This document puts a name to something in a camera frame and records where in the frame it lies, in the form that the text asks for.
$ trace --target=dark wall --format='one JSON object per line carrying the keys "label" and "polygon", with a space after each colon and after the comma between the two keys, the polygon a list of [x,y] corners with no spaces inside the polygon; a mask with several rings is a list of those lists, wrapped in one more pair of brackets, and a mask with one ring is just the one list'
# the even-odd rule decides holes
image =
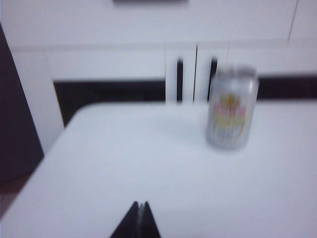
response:
{"label": "dark wall", "polygon": [[40,141],[0,25],[0,183],[30,173],[42,157]]}

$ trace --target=floor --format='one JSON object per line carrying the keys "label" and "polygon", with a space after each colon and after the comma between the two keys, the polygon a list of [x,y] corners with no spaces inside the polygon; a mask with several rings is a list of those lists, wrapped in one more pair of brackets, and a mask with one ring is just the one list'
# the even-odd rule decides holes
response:
{"label": "floor", "polygon": [[28,180],[29,176],[30,175],[26,175],[6,183],[0,183],[0,238],[1,219],[19,191],[22,189],[25,182]]}

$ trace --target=white cabinet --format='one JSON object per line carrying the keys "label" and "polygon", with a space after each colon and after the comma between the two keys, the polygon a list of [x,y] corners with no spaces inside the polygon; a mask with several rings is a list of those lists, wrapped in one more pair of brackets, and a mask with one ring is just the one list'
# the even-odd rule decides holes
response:
{"label": "white cabinet", "polygon": [[2,0],[11,47],[287,39],[296,0]]}
{"label": "white cabinet", "polygon": [[228,48],[205,48],[198,45],[197,68],[195,81],[195,102],[207,101],[209,77],[212,58],[217,59],[217,64],[226,64]]}
{"label": "white cabinet", "polygon": [[177,62],[183,62],[183,102],[193,102],[196,45],[167,48],[165,59],[166,101],[176,101]]}
{"label": "white cabinet", "polygon": [[230,49],[228,63],[254,66],[258,74],[317,73],[317,47]]}
{"label": "white cabinet", "polygon": [[315,38],[317,42],[317,1],[300,0],[294,18],[291,41],[309,38]]}

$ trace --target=silver can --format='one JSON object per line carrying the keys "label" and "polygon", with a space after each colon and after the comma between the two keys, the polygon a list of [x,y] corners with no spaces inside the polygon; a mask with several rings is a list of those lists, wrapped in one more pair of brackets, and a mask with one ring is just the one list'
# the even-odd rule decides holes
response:
{"label": "silver can", "polygon": [[214,146],[236,149],[246,145],[257,100],[259,80],[252,67],[217,69],[211,82],[207,139]]}

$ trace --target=cabinet door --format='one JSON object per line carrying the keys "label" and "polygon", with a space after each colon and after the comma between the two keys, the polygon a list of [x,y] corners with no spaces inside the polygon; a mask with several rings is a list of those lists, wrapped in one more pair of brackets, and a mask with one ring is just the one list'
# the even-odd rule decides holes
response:
{"label": "cabinet door", "polygon": [[[196,46],[167,48],[165,55],[166,102],[176,102],[177,91],[181,92],[182,102],[193,102]],[[182,85],[177,87],[178,80]]]}
{"label": "cabinet door", "polygon": [[195,102],[207,101],[212,58],[217,60],[218,65],[223,65],[226,64],[227,53],[227,48],[200,48],[198,45],[195,81]]}
{"label": "cabinet door", "polygon": [[294,17],[290,40],[317,41],[317,1],[300,0]]}

